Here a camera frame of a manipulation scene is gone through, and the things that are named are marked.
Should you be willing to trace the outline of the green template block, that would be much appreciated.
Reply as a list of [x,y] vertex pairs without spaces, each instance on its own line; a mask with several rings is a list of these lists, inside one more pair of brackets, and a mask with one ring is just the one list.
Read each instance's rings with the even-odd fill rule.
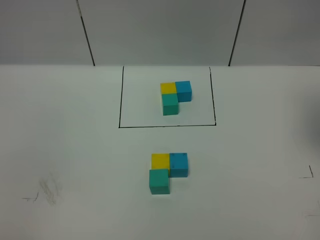
[[176,93],[162,94],[162,113],[164,116],[178,115],[179,102]]

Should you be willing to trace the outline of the yellow template block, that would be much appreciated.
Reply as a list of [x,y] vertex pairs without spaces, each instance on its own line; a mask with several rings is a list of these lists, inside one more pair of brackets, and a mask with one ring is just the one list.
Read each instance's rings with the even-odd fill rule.
[[162,95],[176,94],[177,88],[175,82],[165,82],[160,84],[160,92]]

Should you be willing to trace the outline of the blue template block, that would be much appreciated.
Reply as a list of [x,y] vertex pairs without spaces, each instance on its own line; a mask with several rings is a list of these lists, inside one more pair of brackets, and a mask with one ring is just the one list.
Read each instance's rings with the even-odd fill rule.
[[192,101],[192,87],[190,81],[176,81],[175,87],[179,103]]

